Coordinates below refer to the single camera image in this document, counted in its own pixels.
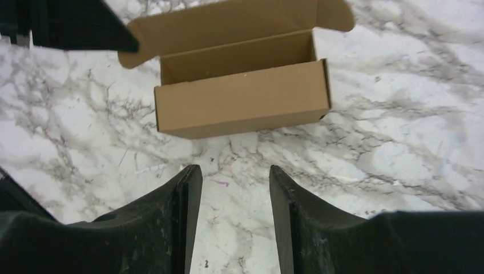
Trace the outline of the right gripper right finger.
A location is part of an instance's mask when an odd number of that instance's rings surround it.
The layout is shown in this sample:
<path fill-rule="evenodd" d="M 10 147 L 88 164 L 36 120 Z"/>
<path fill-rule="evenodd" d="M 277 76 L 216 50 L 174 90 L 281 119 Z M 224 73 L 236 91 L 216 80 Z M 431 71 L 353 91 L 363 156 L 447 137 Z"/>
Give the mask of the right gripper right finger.
<path fill-rule="evenodd" d="M 269 187 L 282 273 L 482 273 L 483 212 L 396 211 L 364 219 L 273 165 Z"/>

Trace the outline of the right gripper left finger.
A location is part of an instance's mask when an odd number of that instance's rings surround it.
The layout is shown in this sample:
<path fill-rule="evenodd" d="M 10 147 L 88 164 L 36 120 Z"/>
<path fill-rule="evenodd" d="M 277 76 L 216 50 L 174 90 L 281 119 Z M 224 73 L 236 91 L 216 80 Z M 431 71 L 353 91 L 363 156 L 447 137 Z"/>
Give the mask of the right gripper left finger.
<path fill-rule="evenodd" d="M 1 272 L 189 273 L 202 183 L 190 165 L 91 222 L 63 224 L 1 171 Z"/>

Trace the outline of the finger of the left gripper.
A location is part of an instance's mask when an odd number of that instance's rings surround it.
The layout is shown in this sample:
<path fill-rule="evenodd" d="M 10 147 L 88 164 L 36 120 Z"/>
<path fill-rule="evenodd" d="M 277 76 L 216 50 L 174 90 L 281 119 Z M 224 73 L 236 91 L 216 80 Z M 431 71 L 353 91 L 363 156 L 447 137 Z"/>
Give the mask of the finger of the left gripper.
<path fill-rule="evenodd" d="M 1 0 L 1 37 L 23 47 L 139 50 L 138 40 L 100 0 Z"/>

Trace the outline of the brown cardboard box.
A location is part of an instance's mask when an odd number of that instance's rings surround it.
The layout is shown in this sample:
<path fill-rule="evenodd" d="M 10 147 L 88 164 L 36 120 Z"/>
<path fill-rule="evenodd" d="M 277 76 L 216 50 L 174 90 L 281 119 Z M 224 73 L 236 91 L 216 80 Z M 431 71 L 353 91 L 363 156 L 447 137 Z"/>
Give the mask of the brown cardboard box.
<path fill-rule="evenodd" d="M 313 29 L 355 26 L 342 0 L 221 1 L 134 19 L 135 68 L 158 57 L 159 132 L 202 139 L 317 123 L 331 109 L 326 59 Z"/>

